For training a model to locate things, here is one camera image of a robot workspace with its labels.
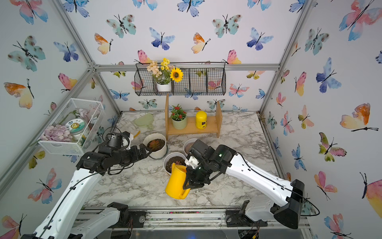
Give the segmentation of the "yellow watering can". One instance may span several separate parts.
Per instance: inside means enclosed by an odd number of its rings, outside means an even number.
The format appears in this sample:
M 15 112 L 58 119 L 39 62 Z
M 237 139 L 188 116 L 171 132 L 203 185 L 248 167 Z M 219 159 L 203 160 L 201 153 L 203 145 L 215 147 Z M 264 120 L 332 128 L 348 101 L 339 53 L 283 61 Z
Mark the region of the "yellow watering can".
M 190 189 L 184 189 L 184 183 L 186 182 L 187 168 L 183 165 L 172 164 L 172 173 L 165 192 L 168 196 L 177 200 L 184 200 Z

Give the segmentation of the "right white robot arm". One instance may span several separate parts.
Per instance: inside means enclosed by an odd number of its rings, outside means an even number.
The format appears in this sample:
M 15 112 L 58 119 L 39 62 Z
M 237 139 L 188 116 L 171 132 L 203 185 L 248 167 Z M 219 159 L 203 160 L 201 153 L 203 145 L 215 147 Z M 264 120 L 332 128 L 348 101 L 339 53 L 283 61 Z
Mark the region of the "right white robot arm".
M 250 163 L 228 146 L 221 144 L 214 149 L 199 139 L 192 145 L 185 164 L 184 189 L 209 185 L 214 180 L 211 177 L 213 173 L 216 177 L 227 174 L 251 185 L 267 197 L 261 202 L 244 204 L 244 215 L 248 219 L 253 222 L 275 219 L 287 228 L 298 229 L 303 204 L 308 202 L 303 182 L 281 179 Z

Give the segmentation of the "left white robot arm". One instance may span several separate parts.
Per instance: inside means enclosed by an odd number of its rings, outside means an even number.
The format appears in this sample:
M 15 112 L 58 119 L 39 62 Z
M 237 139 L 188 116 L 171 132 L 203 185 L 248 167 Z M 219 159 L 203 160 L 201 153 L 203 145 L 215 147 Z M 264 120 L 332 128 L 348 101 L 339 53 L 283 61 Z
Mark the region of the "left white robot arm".
M 35 229 L 33 234 L 24 234 L 23 239 L 93 239 L 107 228 L 120 224 L 133 225 L 132 216 L 128 206 L 121 203 L 112 203 L 93 219 L 73 228 L 76 217 L 83 207 L 85 200 L 112 167 L 121 165 L 116 173 L 130 168 L 135 162 L 147 158 L 152 150 L 140 144 L 131 149 L 122 147 L 116 150 L 113 147 L 100 147 L 99 152 L 85 153 L 74 172 L 71 182 L 63 195 L 56 203 L 46 219 Z

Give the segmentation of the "red orange succulent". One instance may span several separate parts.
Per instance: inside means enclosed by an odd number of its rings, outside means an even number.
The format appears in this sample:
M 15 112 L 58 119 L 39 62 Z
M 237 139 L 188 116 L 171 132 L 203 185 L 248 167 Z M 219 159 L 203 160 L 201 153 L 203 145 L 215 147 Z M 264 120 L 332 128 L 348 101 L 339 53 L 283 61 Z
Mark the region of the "red orange succulent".
M 162 148 L 161 141 L 159 139 L 154 139 L 149 142 L 148 147 L 150 147 L 152 151 L 158 151 Z

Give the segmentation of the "white pot with green succulent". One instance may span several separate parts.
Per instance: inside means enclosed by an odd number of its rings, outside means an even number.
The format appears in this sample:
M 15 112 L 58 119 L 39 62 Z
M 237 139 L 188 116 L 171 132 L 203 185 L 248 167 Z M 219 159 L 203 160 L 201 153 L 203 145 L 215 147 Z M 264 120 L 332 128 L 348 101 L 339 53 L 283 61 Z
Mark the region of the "white pot with green succulent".
M 197 140 L 198 140 L 197 138 L 191 138 L 191 139 L 187 140 L 187 141 L 184 143 L 183 151 L 184 151 L 184 154 L 185 154 L 185 155 L 188 155 L 188 154 L 189 154 L 192 145 L 193 145 Z

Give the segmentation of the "white faceted plant pot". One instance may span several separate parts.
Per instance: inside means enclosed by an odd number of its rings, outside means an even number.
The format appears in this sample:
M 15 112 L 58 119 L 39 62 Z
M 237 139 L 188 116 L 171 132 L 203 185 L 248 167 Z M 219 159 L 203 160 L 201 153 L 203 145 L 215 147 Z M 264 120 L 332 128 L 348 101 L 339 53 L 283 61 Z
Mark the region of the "white faceted plant pot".
M 152 150 L 149 157 L 153 159 L 161 159 L 167 154 L 166 137 L 160 133 L 148 135 L 144 139 L 143 144 Z

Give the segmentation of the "white round front pot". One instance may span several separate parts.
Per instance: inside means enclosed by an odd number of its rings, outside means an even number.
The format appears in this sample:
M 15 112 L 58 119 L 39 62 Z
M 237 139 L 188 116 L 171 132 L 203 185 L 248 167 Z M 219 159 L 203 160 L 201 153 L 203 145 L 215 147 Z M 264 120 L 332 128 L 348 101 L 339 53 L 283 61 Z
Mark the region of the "white round front pot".
M 166 171 L 168 175 L 171 175 L 172 165 L 176 164 L 176 165 L 186 166 L 185 160 L 186 160 L 185 155 L 180 152 L 170 153 L 164 159 L 164 162 L 163 162 L 164 170 Z

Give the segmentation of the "wooden desktop shelf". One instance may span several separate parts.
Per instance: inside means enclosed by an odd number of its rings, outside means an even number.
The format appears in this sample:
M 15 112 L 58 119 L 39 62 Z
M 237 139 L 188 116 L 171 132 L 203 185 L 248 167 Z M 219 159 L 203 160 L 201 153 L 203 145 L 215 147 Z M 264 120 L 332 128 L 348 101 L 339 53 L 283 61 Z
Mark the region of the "wooden desktop shelf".
M 175 129 L 170 122 L 169 117 L 169 94 L 166 95 L 165 106 L 165 124 L 166 124 L 166 140 L 170 135 L 182 135 L 182 134 L 204 134 L 215 133 L 217 138 L 220 137 L 221 125 L 222 125 L 222 111 L 220 102 L 217 103 L 215 116 L 207 117 L 207 126 L 204 129 L 199 129 L 196 126 L 196 117 L 190 117 L 187 119 L 187 125 L 184 129 Z

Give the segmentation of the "yellow plastic bottle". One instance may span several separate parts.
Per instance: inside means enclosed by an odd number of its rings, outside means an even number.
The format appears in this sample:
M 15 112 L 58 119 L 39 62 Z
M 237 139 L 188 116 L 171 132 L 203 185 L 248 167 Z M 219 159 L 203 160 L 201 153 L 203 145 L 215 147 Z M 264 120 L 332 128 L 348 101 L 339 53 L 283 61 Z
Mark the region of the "yellow plastic bottle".
M 207 125 L 207 113 L 204 111 L 198 111 L 196 114 L 196 127 L 198 129 L 204 129 Z

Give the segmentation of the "green pot red flowers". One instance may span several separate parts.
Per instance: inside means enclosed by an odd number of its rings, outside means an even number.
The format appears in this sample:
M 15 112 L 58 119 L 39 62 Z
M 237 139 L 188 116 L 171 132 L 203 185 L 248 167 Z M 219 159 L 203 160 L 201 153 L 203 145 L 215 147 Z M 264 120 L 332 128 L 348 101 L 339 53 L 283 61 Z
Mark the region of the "green pot red flowers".
M 187 113 L 182 106 L 177 104 L 171 110 L 170 118 L 172 119 L 173 127 L 177 130 L 184 129 L 187 126 Z

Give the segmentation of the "round green labelled tin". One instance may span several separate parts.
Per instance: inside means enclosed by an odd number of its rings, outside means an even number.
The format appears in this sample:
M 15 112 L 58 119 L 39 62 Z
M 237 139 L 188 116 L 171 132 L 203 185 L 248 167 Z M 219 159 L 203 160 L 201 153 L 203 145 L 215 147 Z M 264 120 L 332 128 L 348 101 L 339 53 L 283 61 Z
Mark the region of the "round green labelled tin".
M 81 119 L 72 119 L 65 124 L 70 134 L 80 134 L 85 130 L 86 122 Z

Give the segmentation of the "white pot artificial flowers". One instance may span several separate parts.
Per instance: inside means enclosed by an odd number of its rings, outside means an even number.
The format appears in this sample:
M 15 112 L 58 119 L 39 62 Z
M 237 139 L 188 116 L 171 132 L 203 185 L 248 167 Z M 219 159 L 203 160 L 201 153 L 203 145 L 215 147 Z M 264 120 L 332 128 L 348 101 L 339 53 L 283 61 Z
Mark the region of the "white pot artificial flowers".
M 163 58 L 160 64 L 157 61 L 152 61 L 146 67 L 147 71 L 151 73 L 159 93 L 171 92 L 172 84 L 174 82 L 180 83 L 184 78 L 183 71 L 170 63 L 169 59 Z

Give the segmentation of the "pink stones bag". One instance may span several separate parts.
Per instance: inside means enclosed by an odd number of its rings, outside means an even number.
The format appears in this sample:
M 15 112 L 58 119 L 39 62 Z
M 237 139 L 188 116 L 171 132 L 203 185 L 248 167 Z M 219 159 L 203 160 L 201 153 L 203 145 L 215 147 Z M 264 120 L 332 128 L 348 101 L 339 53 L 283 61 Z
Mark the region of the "pink stones bag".
M 57 124 L 48 126 L 40 136 L 42 141 L 72 142 L 73 137 L 65 126 Z

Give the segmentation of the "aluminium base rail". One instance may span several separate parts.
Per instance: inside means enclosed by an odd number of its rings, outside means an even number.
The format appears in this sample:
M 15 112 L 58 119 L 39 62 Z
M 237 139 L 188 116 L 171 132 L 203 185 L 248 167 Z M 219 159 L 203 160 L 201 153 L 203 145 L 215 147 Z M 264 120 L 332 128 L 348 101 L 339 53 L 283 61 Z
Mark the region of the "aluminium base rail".
M 80 210 L 74 226 L 79 226 L 90 219 L 100 216 L 106 207 L 85 207 Z M 243 222 L 244 210 L 240 207 L 207 207 L 207 208 L 161 208 L 129 207 L 134 230 L 165 229 L 247 229 L 254 225 L 249 218 Z M 275 219 L 260 221 L 265 229 L 287 229 Z

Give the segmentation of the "white mesh wall basket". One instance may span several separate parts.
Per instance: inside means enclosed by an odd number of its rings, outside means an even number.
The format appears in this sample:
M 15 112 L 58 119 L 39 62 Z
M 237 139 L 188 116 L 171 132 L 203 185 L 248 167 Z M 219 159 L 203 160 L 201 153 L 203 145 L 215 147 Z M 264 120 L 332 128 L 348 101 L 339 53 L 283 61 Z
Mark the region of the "white mesh wall basket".
M 50 154 L 83 155 L 102 143 L 104 105 L 71 98 L 43 131 L 37 143 Z

